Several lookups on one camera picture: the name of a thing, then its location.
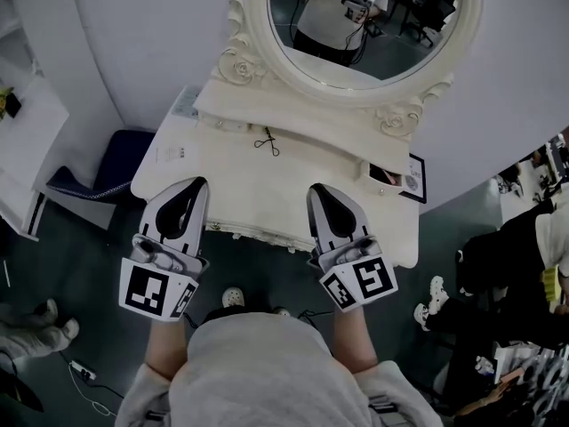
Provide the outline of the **office desks and chairs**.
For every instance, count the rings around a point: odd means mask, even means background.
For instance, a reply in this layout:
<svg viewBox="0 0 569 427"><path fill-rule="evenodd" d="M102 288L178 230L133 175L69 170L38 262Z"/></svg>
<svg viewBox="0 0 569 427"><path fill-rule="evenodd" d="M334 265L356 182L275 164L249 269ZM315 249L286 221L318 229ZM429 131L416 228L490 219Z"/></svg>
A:
<svg viewBox="0 0 569 427"><path fill-rule="evenodd" d="M529 155L498 173L494 179L502 195L539 204L569 184L569 148L560 133Z"/></svg>

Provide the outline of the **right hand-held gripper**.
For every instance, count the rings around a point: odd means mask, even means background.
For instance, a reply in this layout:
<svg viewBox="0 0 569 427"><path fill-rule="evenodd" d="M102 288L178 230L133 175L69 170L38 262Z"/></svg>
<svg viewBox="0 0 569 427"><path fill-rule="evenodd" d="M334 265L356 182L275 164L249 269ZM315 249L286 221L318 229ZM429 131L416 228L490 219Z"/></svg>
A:
<svg viewBox="0 0 569 427"><path fill-rule="evenodd" d="M395 271L381 251L363 208L323 183L307 194L309 228L320 255L309 260L319 284L341 312L375 302L398 290Z"/></svg>

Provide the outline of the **person's right forearm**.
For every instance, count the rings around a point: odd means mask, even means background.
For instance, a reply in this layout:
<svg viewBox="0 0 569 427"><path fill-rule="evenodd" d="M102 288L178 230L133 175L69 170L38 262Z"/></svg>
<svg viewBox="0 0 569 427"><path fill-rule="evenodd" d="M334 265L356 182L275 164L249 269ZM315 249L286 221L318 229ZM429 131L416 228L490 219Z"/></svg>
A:
<svg viewBox="0 0 569 427"><path fill-rule="evenodd" d="M335 310L333 356L353 375L378 365L362 307L348 312Z"/></svg>

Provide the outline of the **black framed leaf picture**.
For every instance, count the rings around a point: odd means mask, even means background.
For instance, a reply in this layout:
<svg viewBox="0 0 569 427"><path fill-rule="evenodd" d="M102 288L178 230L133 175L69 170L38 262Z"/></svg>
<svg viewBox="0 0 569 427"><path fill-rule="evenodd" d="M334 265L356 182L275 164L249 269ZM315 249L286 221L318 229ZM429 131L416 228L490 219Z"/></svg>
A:
<svg viewBox="0 0 569 427"><path fill-rule="evenodd" d="M421 204L427 203L426 170L422 158L409 155L410 171L402 178L403 189L400 196L412 199Z"/></svg>

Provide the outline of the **white display shelf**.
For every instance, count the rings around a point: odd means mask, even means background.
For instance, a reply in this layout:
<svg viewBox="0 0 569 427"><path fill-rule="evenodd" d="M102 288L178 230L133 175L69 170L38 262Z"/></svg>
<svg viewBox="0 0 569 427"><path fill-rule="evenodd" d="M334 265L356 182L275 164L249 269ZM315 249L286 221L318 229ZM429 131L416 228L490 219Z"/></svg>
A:
<svg viewBox="0 0 569 427"><path fill-rule="evenodd" d="M524 405L533 411L531 427L569 427L569 345L549 350L531 344L497 347L497 383L519 370Z"/></svg>

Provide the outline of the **person's left forearm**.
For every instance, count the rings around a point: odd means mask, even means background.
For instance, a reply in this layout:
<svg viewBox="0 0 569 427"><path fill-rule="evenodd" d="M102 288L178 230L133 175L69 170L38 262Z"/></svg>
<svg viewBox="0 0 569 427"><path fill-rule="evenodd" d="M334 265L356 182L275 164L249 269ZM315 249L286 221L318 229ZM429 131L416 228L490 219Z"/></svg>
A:
<svg viewBox="0 0 569 427"><path fill-rule="evenodd" d="M144 363L163 378L173 377L188 361L188 341L184 320L152 320Z"/></svg>

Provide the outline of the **plant in black pot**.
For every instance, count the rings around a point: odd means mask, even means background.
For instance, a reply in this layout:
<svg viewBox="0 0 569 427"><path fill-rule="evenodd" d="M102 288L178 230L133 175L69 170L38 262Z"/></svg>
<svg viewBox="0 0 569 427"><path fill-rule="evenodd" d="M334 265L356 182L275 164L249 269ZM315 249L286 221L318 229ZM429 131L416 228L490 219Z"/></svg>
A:
<svg viewBox="0 0 569 427"><path fill-rule="evenodd" d="M21 109L21 103L12 87L0 90L0 120L5 116L15 118Z"/></svg>

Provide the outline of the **white cabinet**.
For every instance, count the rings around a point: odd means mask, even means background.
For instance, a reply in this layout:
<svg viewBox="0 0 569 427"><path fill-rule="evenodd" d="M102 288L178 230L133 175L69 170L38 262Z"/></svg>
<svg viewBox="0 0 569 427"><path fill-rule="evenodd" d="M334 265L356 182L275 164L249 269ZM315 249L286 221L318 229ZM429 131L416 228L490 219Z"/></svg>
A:
<svg viewBox="0 0 569 427"><path fill-rule="evenodd" d="M0 218L17 235L37 241L47 159L68 111L42 77L33 79L19 99L16 117L0 121Z"/></svg>

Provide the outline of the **dark blue stool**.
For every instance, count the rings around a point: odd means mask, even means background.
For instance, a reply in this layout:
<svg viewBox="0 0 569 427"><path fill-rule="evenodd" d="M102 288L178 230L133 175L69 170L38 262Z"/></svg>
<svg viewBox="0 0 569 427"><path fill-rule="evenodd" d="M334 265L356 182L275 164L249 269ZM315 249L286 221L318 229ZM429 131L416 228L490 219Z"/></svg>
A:
<svg viewBox="0 0 569 427"><path fill-rule="evenodd" d="M92 202L111 205L138 202L131 193L131 183L154 137L146 131L117 131L109 141L91 187L81 184L66 166L59 168L46 186Z"/></svg>

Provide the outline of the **white dressing table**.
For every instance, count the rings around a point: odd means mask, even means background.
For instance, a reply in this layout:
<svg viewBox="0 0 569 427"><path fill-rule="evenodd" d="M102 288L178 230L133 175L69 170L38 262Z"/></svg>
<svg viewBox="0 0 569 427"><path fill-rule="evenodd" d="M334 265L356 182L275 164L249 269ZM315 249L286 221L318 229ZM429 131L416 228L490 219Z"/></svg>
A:
<svg viewBox="0 0 569 427"><path fill-rule="evenodd" d="M280 150L273 157L268 127ZM157 165L155 150L183 146L186 157ZM202 176L210 188L207 225L293 251L310 251L306 205L309 187L323 183L355 200L369 230L396 265L412 268L419 253L419 206L400 196L379 196L358 182L367 161L392 173L409 171L409 147L350 114L296 112L273 104L260 91L213 81L204 90L186 86L168 110L131 190L150 200L178 181Z"/></svg>

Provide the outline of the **small cream white drawer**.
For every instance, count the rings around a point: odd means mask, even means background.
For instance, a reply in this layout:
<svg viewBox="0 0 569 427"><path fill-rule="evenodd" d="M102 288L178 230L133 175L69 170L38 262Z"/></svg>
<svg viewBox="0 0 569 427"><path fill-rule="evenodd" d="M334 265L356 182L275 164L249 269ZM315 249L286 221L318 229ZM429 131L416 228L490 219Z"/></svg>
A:
<svg viewBox="0 0 569 427"><path fill-rule="evenodd" d="M360 163L360 172L357 182L368 192L379 196L396 196L403 186L391 185L385 175L385 169L367 161Z"/></svg>

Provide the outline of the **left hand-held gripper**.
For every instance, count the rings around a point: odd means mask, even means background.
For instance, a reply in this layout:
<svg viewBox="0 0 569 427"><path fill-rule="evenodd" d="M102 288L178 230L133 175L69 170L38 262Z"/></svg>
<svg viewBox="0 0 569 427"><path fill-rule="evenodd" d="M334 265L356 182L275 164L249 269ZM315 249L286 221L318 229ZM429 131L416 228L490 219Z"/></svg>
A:
<svg viewBox="0 0 569 427"><path fill-rule="evenodd" d="M182 317L209 267L197 256L209 199L208 182L198 176L174 183L147 203L131 255L121 263L121 307L162 322Z"/></svg>

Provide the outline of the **yellow green container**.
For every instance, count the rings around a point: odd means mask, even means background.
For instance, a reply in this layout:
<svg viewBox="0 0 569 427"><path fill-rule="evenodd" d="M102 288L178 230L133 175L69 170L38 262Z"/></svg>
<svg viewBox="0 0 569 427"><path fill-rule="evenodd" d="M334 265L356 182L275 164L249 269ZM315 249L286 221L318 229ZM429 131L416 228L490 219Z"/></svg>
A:
<svg viewBox="0 0 569 427"><path fill-rule="evenodd" d="M541 273L541 282L547 302L558 302L562 297L562 287L558 279L558 266L545 269Z"/></svg>

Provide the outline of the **white power strip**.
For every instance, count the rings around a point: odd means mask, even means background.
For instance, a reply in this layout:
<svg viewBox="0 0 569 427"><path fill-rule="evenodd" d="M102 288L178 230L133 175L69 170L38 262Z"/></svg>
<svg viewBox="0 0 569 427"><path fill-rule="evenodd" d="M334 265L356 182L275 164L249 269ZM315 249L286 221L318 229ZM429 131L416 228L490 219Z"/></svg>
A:
<svg viewBox="0 0 569 427"><path fill-rule="evenodd" d="M70 367L78 373L83 381L94 381L96 379L96 373L89 367L83 365L77 360L71 360L69 363Z"/></svg>

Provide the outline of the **person's grey sweatshirt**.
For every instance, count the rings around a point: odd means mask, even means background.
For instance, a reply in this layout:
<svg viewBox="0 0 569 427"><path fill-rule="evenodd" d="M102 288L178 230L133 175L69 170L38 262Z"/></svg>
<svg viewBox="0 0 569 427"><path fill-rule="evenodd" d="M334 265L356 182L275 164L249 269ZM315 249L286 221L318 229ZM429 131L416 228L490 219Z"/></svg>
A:
<svg viewBox="0 0 569 427"><path fill-rule="evenodd" d="M200 326L170 381L145 363L115 427L444 427L396 363L351 374L311 326Z"/></svg>

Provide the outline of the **small black hair tie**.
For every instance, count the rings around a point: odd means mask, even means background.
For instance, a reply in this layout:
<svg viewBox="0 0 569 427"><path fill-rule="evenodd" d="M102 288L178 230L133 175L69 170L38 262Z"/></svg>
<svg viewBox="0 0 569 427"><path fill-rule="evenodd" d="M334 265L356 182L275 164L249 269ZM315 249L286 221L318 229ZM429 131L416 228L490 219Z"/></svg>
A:
<svg viewBox="0 0 569 427"><path fill-rule="evenodd" d="M262 146L268 144L270 146L270 151L273 157L278 157L280 155L279 148L275 145L275 137L272 135L271 131L268 127L264 128L265 137L263 139L259 139L253 143L253 146L256 149L260 149Z"/></svg>

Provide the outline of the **oval mirror with ornate frame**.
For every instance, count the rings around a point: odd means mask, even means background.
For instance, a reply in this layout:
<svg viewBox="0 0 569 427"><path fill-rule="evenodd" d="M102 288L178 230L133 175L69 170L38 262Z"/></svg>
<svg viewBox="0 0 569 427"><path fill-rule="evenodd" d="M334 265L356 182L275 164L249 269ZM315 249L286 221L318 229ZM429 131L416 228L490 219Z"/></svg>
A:
<svg viewBox="0 0 569 427"><path fill-rule="evenodd" d="M354 70L285 49L276 33L268 0L231 0L228 14L235 30L221 55L219 74L233 85L259 82L270 90L281 86L318 108L325 106L369 111L386 135L408 140L416 130L424 105L453 83L453 69L475 38L484 0L459 0L458 14L442 44L409 71L372 86Z"/></svg>

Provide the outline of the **person's black trousers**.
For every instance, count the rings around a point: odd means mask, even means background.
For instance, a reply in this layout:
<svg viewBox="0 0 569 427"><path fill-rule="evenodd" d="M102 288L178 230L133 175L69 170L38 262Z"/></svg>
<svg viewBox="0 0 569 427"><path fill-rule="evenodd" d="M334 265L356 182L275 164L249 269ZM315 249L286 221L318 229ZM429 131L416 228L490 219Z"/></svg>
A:
<svg viewBox="0 0 569 427"><path fill-rule="evenodd" d="M272 310L251 310L247 307L219 308L210 311L204 318L201 326L229 327L238 331L246 329L268 329L271 327L297 327L311 326L313 324L294 316L285 317L274 315Z"/></svg>

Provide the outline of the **white printed label sheet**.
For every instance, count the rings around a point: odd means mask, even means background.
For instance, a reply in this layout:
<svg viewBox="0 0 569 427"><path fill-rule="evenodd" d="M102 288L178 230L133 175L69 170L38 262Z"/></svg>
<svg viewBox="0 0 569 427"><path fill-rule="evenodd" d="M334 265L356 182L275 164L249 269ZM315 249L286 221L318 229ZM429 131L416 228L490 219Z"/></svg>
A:
<svg viewBox="0 0 569 427"><path fill-rule="evenodd" d="M157 165L176 162L186 157L186 148L183 146L162 146L155 150L155 163Z"/></svg>

